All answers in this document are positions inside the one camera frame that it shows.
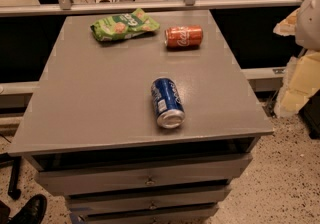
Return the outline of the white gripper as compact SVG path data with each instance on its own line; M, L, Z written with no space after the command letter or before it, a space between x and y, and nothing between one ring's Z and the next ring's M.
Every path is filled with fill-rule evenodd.
M280 36L295 35L296 43L309 49L300 58L290 58L276 98L276 116L290 117L320 90L320 0L304 0L300 9L276 24L273 32Z

